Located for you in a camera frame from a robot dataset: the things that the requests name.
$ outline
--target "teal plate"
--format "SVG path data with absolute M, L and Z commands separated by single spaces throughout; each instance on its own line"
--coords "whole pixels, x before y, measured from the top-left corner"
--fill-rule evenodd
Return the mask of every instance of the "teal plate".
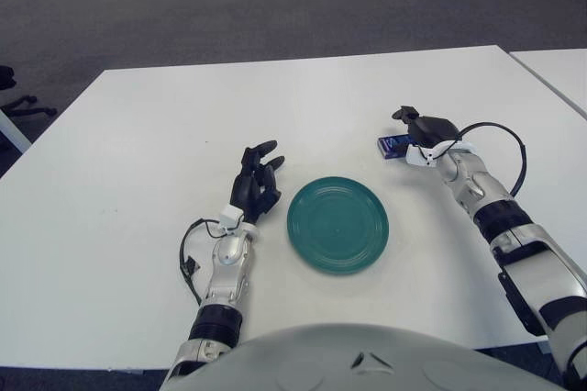
M 307 184 L 287 212 L 287 233 L 316 269 L 354 274 L 382 254 L 389 224 L 382 203 L 362 184 L 326 177 Z

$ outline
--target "gray carpet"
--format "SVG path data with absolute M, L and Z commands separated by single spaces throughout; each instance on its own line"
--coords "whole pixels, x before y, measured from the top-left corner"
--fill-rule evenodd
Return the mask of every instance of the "gray carpet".
M 34 94 L 63 111 L 113 68 L 482 44 L 587 47 L 587 0 L 0 0 L 0 35 L 0 64 L 19 82 L 0 92 L 0 105 Z M 23 117 L 18 125 L 34 140 L 50 122 Z M 17 157 L 0 152 L 0 175 Z M 520 350 L 492 354 L 559 380 L 551 358 Z M 162 374 L 3 368 L 0 390 L 157 389 Z

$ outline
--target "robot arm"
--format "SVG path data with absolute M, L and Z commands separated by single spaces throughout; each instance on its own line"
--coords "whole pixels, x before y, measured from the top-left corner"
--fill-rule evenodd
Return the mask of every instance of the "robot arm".
M 269 212 L 281 196 L 276 188 L 273 172 L 283 164 L 283 156 L 267 164 L 260 163 L 260 159 L 276 146 L 277 142 L 272 140 L 255 148 L 246 148 L 241 161 L 241 172 L 232 187 L 230 204 L 220 214 L 219 221 L 198 220 L 188 229 L 183 239 L 185 241 L 189 232 L 202 223 L 206 223 L 207 227 L 208 222 L 216 222 L 222 231 L 221 236 L 216 237 L 218 240 L 212 253 L 212 278 L 188 341 L 180 347 L 162 389 L 214 361 L 238 343 L 252 243 L 258 238 L 255 223 L 260 214 Z M 183 277 L 200 302 L 191 279 L 197 270 L 197 263 L 183 259 L 183 246 L 180 258 Z
M 460 133 L 448 120 L 420 117 L 409 106 L 393 118 L 408 126 L 413 140 L 406 160 L 437 168 L 457 203 L 489 242 L 502 269 L 499 281 L 516 315 L 530 333 L 548 336 L 568 386 L 585 389 L 585 273 L 487 172 L 472 145 L 460 141 Z

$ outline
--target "small blue box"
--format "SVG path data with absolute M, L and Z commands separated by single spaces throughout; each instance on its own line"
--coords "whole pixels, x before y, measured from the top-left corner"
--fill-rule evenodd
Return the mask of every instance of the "small blue box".
M 377 145 L 385 159 L 401 159 L 407 153 L 407 147 L 414 144 L 414 140 L 408 135 L 379 137 Z

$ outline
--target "black cable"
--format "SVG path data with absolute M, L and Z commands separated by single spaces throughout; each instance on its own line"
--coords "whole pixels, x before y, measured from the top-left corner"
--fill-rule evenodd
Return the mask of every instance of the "black cable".
M 200 218 L 197 221 L 195 221 L 195 223 L 192 223 L 190 225 L 190 227 L 187 228 L 187 230 L 185 231 L 185 234 L 183 235 L 182 243 L 180 244 L 180 271 L 182 272 L 183 280 L 185 281 L 187 286 L 190 287 L 190 291 L 194 295 L 195 301 L 198 303 L 198 306 L 202 303 L 202 298 L 198 295 L 198 292 L 195 291 L 194 282 L 192 281 L 192 275 L 199 268 L 199 266 L 198 266 L 197 262 L 194 260 L 194 258 L 192 258 L 191 256 L 188 256 L 187 259 L 185 259 L 184 249 L 185 249 L 185 241 L 187 240 L 187 237 L 190 235 L 190 233 L 192 233 L 192 230 L 194 230 L 198 226 L 202 225 L 203 223 L 205 224 L 205 228 L 208 232 L 208 235 L 210 235 L 212 238 L 218 239 L 218 238 L 226 237 L 226 235 L 227 235 L 226 233 L 224 235 L 220 235 L 220 236 L 213 235 L 212 232 L 210 231 L 210 228 L 208 227 L 208 223 L 218 224 L 218 221 L 215 219 L 204 219 L 204 218 Z
M 518 191 L 522 187 L 524 180 L 526 179 L 526 170 L 527 170 L 526 145 L 522 142 L 522 139 L 520 139 L 519 136 L 517 134 L 515 134 L 515 132 L 513 132 L 508 127 L 505 127 L 504 125 L 500 125 L 499 123 L 494 123 L 494 122 L 473 123 L 472 125 L 469 125 L 468 127 L 459 131 L 459 134 L 457 134 L 457 138 L 445 150 L 443 150 L 439 155 L 432 158 L 432 160 L 436 160 L 436 159 L 439 159 L 440 157 L 442 157 L 444 154 L 446 154 L 449 151 L 450 148 L 455 146 L 455 144 L 457 144 L 457 142 L 462 139 L 462 136 L 464 136 L 468 132 L 473 131 L 474 129 L 480 128 L 480 127 L 496 127 L 496 128 L 503 129 L 504 131 L 507 131 L 509 134 L 511 134 L 514 137 L 514 139 L 517 140 L 518 145 L 520 145 L 520 155 L 522 156 L 522 169 L 520 170 L 520 174 L 518 175 L 517 180 L 515 181 L 514 187 L 510 191 L 511 196 L 516 196 L 516 194 L 518 193 Z

